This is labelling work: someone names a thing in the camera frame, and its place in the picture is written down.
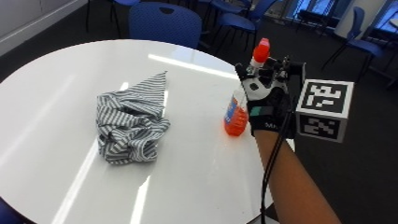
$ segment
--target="white round table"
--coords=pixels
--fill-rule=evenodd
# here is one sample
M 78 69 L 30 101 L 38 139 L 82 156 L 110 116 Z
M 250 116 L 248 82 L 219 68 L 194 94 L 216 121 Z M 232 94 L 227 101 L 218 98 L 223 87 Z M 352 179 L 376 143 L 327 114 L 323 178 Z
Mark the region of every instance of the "white round table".
M 162 71 L 171 126 L 158 159 L 110 165 L 95 97 Z M 150 41 L 93 42 L 27 63 L 0 84 L 0 197 L 39 224 L 246 223 L 259 213 L 262 167 L 248 128 L 240 137 L 222 129 L 236 85 L 230 64 Z

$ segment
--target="bottle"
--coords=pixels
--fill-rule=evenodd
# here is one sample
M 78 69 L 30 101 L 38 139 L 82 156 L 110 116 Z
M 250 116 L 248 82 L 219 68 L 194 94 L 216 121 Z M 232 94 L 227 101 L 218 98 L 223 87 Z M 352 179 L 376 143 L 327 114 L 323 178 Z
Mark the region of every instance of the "bottle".
M 256 74 L 259 67 L 263 65 L 270 56 L 270 43 L 268 39 L 262 38 L 258 46 L 252 51 L 252 58 L 250 65 L 246 68 L 248 74 Z M 246 93 L 240 85 L 234 91 L 231 101 L 227 106 L 226 114 L 223 117 L 223 129 L 231 136 L 239 136 L 244 132 L 248 120 L 246 108 Z
M 223 118 L 224 132 L 231 136 L 239 136 L 244 132 L 248 120 L 246 109 L 246 93 L 240 85 L 234 91 L 231 101 L 227 105 L 227 110 Z
M 252 58 L 247 66 L 247 73 L 256 74 L 259 67 L 262 67 L 264 61 L 270 57 L 270 41 L 267 38 L 259 40 L 258 46 L 252 50 Z

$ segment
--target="striped cloth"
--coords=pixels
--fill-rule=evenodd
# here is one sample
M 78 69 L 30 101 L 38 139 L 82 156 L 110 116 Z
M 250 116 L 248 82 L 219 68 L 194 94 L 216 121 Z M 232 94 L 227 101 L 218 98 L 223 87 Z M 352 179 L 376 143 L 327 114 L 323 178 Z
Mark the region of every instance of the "striped cloth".
M 170 126 L 161 117 L 165 72 L 125 91 L 98 96 L 97 129 L 99 154 L 111 164 L 153 161 L 157 140 Z

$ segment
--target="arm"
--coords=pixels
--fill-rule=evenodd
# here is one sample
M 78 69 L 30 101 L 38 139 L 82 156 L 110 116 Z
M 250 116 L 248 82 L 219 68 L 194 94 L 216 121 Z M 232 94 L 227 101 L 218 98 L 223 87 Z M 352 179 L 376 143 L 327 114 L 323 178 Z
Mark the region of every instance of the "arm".
M 264 167 L 271 155 L 276 133 L 255 130 L 254 137 Z M 279 223 L 340 223 L 286 141 L 274 162 L 270 190 Z

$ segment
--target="qr code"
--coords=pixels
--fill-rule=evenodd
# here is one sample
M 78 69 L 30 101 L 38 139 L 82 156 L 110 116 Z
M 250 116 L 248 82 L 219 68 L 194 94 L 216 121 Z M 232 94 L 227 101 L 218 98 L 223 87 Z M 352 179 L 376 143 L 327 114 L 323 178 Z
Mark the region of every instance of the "qr code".
M 300 107 L 332 113 L 342 113 L 346 93 L 346 85 L 308 82 Z
M 299 131 L 302 133 L 336 140 L 340 121 L 299 115 Z

